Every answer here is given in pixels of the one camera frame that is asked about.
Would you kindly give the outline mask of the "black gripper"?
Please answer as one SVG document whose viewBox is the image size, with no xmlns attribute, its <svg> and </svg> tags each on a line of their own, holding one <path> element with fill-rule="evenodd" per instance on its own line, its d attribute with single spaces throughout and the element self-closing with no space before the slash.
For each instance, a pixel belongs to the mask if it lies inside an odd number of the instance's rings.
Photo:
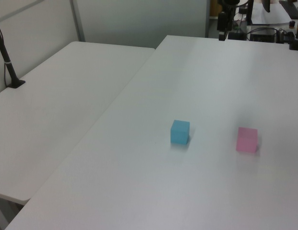
<svg viewBox="0 0 298 230">
<path fill-rule="evenodd" d="M 222 7 L 222 12 L 218 14 L 217 30 L 219 31 L 218 40 L 225 41 L 227 38 L 228 15 L 226 12 L 235 9 L 240 0 L 217 0 L 217 3 Z"/>
</svg>

